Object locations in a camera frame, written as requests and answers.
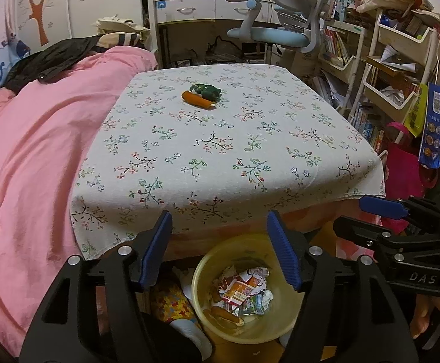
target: white tablecloth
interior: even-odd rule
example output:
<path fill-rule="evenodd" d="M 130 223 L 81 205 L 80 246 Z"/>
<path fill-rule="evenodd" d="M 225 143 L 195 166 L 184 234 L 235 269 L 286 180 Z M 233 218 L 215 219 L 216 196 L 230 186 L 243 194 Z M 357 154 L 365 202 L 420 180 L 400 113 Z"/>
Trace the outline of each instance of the white tablecloth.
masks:
<path fill-rule="evenodd" d="M 195 83 L 222 90 L 213 110 L 183 102 Z M 138 74 L 88 152 L 70 213 L 93 259 L 164 209 L 175 233 L 206 237 L 269 209 L 365 194 L 384 195 L 383 167 L 342 116 L 285 69 L 228 64 Z"/>

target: silver bolt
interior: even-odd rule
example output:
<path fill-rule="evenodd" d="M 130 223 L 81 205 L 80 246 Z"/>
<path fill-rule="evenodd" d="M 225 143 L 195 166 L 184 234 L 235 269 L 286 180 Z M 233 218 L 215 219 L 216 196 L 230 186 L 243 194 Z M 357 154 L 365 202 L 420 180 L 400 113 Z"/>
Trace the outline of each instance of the silver bolt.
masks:
<path fill-rule="evenodd" d="M 322 254 L 322 248 L 321 248 L 321 247 L 318 247 L 318 246 L 312 246 L 311 248 L 309 248 L 309 252 L 310 252 L 312 255 L 318 257 L 319 255 Z"/>
<path fill-rule="evenodd" d="M 79 262 L 80 262 L 80 257 L 78 255 L 73 255 L 67 260 L 67 263 L 72 266 L 75 266 Z"/>
<path fill-rule="evenodd" d="M 119 255 L 129 255 L 132 252 L 132 248 L 130 246 L 122 246 L 117 250 Z"/>
<path fill-rule="evenodd" d="M 373 258 L 371 258 L 369 255 L 363 255 L 361 257 L 361 263 L 369 266 L 373 263 Z"/>

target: pink blanket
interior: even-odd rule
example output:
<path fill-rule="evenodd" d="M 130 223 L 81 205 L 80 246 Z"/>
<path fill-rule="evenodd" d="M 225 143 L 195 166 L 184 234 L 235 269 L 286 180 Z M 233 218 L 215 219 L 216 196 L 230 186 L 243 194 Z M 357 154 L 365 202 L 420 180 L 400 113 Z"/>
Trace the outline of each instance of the pink blanket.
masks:
<path fill-rule="evenodd" d="M 117 98 L 154 55 L 117 46 L 61 80 L 0 90 L 0 341 L 14 356 L 57 272 L 80 253 L 70 224 L 72 185 Z"/>

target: trash can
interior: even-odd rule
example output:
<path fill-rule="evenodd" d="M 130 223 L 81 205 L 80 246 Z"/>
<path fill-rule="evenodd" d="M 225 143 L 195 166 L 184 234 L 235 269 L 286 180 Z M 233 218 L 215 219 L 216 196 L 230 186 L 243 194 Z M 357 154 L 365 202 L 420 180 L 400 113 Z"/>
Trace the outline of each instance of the trash can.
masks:
<path fill-rule="evenodd" d="M 257 266 L 267 267 L 267 288 L 274 299 L 262 316 L 244 317 L 238 327 L 210 314 L 211 288 L 226 267 L 238 272 Z M 304 293 L 297 293 L 282 274 L 270 239 L 263 234 L 234 237 L 214 247 L 198 264 L 191 285 L 193 307 L 202 325 L 219 337 L 238 344 L 261 344 L 279 338 L 294 327 Z"/>

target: pink bag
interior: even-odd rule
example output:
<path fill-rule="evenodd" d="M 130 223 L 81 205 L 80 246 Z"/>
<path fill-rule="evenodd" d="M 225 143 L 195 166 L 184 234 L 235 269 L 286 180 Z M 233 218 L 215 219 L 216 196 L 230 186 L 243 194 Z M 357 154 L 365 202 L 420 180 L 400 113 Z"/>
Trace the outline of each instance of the pink bag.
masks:
<path fill-rule="evenodd" d="M 433 188 L 437 182 L 437 170 L 428 170 L 418 162 L 418 149 L 410 147 L 412 134 L 403 124 L 393 122 L 386 127 L 394 127 L 403 132 L 402 143 L 389 142 L 388 158 L 384 171 L 387 199 L 408 199 L 410 195 L 423 197 L 426 188 Z M 408 221 L 381 217 L 383 226 L 399 234 L 408 226 Z"/>

